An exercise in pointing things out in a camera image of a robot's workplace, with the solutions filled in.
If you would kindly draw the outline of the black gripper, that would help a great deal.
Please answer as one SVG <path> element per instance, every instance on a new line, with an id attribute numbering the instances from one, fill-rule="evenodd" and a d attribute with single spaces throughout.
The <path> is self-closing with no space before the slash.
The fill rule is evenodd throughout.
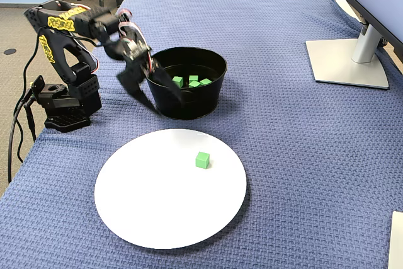
<path id="1" fill-rule="evenodd" d="M 125 62 L 125 69 L 117 75 L 117 78 L 126 92 L 151 112 L 159 115 L 140 88 L 143 80 L 149 77 L 155 83 L 167 87 L 178 101 L 182 101 L 181 89 L 166 70 L 163 67 L 153 70 L 150 47 L 142 32 L 138 28 L 120 28 L 119 32 L 118 40 L 112 41 L 108 38 L 103 42 L 103 47 L 109 57 Z"/>

